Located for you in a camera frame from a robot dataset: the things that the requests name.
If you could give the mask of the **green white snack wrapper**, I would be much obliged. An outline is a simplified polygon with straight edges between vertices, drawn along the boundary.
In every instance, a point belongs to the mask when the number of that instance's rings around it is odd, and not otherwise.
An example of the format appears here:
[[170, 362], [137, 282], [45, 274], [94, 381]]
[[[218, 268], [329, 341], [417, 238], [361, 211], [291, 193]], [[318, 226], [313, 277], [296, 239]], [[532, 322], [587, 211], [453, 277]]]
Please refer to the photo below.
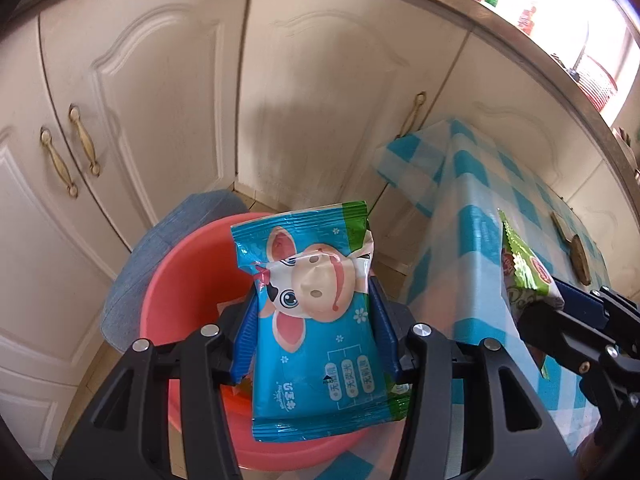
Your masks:
[[515, 325], [535, 302], [562, 310], [564, 299], [558, 285], [538, 256], [510, 225], [503, 210], [498, 210], [501, 223], [502, 296], [509, 306]]

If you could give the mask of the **blue cow snack packet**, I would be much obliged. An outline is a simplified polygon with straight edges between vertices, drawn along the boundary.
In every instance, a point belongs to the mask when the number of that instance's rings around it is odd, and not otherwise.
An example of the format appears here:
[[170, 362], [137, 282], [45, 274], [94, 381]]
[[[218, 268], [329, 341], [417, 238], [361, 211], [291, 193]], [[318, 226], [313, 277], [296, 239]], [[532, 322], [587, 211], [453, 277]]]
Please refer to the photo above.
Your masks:
[[386, 373], [374, 341], [366, 203], [245, 221], [231, 236], [257, 289], [254, 439], [314, 440], [403, 419], [410, 388]]

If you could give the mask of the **silver foil pouch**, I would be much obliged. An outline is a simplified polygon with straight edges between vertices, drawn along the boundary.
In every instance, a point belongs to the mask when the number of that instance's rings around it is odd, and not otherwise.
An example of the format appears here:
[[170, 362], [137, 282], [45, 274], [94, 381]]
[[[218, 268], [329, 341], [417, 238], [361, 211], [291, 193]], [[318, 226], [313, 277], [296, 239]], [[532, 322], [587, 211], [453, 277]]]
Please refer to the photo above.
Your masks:
[[564, 219], [555, 211], [551, 211], [550, 217], [556, 229], [556, 232], [558, 232], [559, 234], [559, 238], [564, 244], [570, 244], [570, 241], [573, 238], [573, 234], [572, 232], [570, 232], [570, 229], [568, 228]]

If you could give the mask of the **red plastic basin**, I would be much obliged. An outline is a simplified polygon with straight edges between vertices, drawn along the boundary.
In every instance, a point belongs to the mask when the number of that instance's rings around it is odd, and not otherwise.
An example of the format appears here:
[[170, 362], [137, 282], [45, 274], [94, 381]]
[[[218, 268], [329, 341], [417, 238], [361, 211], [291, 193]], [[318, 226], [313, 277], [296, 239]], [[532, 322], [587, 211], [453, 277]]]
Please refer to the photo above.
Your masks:
[[160, 260], [146, 290], [140, 336], [166, 364], [154, 375], [168, 389], [169, 426], [179, 431], [192, 479], [236, 478], [241, 468], [288, 471], [334, 460], [364, 430], [293, 443], [252, 436], [252, 404], [235, 394], [257, 342], [252, 279], [236, 266], [231, 228], [255, 220], [235, 214], [195, 230]]

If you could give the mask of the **blue denim stool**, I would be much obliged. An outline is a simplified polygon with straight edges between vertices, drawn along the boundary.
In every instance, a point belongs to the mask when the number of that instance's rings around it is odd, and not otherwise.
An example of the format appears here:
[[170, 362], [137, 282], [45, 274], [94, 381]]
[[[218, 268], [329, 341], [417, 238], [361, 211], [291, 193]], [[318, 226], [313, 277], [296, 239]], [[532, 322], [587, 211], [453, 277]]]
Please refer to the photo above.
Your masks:
[[163, 258], [202, 226], [247, 211], [239, 196], [229, 190], [191, 194], [169, 211], [143, 235], [108, 291], [100, 323], [104, 340], [114, 350], [125, 352], [138, 338], [143, 299]]

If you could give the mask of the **blue checkered tablecloth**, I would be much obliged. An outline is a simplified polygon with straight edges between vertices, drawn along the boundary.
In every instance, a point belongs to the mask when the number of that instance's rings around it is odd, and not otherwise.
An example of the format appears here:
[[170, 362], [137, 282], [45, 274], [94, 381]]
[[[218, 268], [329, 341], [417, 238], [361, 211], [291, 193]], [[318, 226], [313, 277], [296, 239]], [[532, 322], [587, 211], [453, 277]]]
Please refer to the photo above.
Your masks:
[[469, 344], [501, 341], [535, 388], [571, 451], [588, 437], [598, 410], [576, 374], [547, 359], [541, 372], [521, 341], [506, 299], [502, 227], [508, 224], [546, 270], [576, 285], [570, 250], [552, 222], [562, 218], [588, 257], [592, 287], [608, 284], [597, 243], [562, 198], [490, 136], [447, 119], [377, 148], [372, 168], [427, 220], [405, 228], [418, 251], [398, 299], [414, 317]]

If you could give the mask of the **red plastic basket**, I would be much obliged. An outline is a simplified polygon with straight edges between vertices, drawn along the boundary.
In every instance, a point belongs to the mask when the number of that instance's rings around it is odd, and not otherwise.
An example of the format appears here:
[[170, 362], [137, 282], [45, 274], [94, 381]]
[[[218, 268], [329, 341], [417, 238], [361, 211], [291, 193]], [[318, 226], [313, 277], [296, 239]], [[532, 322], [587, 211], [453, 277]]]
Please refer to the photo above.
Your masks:
[[577, 64], [575, 73], [578, 76], [578, 87], [582, 89], [594, 108], [602, 112], [608, 101], [617, 93], [615, 78], [601, 63], [586, 54]]

